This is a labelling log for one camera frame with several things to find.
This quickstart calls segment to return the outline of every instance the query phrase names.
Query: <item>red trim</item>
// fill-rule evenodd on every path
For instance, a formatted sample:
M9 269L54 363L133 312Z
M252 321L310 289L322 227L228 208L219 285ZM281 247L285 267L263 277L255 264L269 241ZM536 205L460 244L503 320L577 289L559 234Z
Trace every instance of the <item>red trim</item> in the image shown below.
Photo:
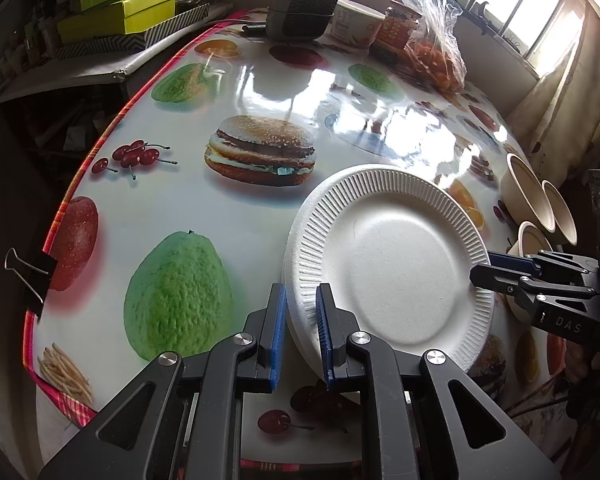
M234 12L229 19L237 19L245 14L244 10L238 10ZM49 254L51 250L51 245L54 242L54 238L56 233L58 232L58 226L64 217L64 212L66 211L66 207L74 195L75 190L80 184L80 181L87 173L93 159L96 157L98 151L104 144L104 142L109 138L110 134L113 132L118 123L122 120L122 118L126 115L126 113L131 110L133 105L141 98L145 92L148 91L153 84L160 79L168 69L170 69L175 63L177 63L195 44L199 43L201 40L208 38L212 34L215 34L219 29L224 28L230 25L230 23L218 23L217 25L211 27L209 30L206 30L193 40L189 41L183 48L181 48L175 56L173 56L168 62L160 69L157 73L147 82L145 85L134 95L131 100L120 110L120 112L116 115L116 118L111 121L111 124L107 127L104 133L100 136L94 147L91 149L87 157L82 162L82 165L78 169L77 173L74 176L74 179L69 184L69 189L64 195L62 199L62 203L58 208L58 212L56 212L56 216L51 224L51 228L49 229L48 234L46 235L45 243L42 247L42 250ZM97 412L81 404L77 400L68 396L65 393L62 393L56 387L47 383L42 377L36 374L33 368L33 325L35 323L36 317L31 311L27 310L25 314L24 320L24 334L22 341L22 363L29 373L30 377L34 380L34 382L40 387L40 389L46 394L46 396L51 400L51 402L60 410L64 416L66 416L69 420L73 421L78 427L83 427L86 425Z

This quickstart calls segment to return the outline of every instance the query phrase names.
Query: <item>binder clip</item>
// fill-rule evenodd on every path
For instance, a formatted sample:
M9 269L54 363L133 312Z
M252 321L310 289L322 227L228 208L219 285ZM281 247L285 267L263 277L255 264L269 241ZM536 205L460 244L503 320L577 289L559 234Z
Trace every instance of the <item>binder clip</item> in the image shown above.
M18 269L11 266L9 263L10 254L20 262L24 267L29 269L25 278ZM45 304L46 293L49 290L51 277L56 270L58 262L51 256L40 251L36 255L35 264L32 265L18 256L16 249L10 248L4 256L4 270L12 270L16 273L22 282L27 286L24 294L24 304L28 310L32 311L38 318L42 316L42 307Z

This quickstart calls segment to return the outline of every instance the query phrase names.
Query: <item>chevron box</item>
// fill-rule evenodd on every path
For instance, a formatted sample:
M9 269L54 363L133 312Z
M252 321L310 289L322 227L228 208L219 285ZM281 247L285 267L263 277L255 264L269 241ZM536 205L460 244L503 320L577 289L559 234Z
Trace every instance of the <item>chevron box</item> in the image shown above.
M58 59L101 54L103 52L140 52L181 28L189 27L192 23L203 20L209 14L209 4L197 6L165 20L144 32L106 36L94 40L81 41L62 47L58 51Z

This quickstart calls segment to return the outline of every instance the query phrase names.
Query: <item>plastic bag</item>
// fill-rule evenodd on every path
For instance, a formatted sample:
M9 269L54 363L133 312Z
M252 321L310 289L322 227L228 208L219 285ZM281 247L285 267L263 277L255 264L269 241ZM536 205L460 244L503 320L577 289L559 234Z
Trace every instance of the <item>plastic bag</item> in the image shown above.
M395 68L438 90L461 92L466 68L458 50L454 26L462 9L448 0L401 1L422 17L404 51L396 53L397 59L394 58L394 61L399 67Z

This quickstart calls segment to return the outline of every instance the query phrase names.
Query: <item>screw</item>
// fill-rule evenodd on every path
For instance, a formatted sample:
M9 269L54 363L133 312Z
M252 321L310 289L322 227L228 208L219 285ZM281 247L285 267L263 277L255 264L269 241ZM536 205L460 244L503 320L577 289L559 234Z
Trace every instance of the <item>screw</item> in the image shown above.
M432 365L441 365L446 361L446 357L440 350L429 350L427 352L427 361Z
M371 336L366 332L354 332L351 334L351 340L359 345L366 345L371 341Z
M158 356L158 362L162 366L171 366L176 364L178 361L178 356L174 352L164 352Z
M247 332L239 332L234 335L234 343L240 346L246 346L253 342L253 336Z

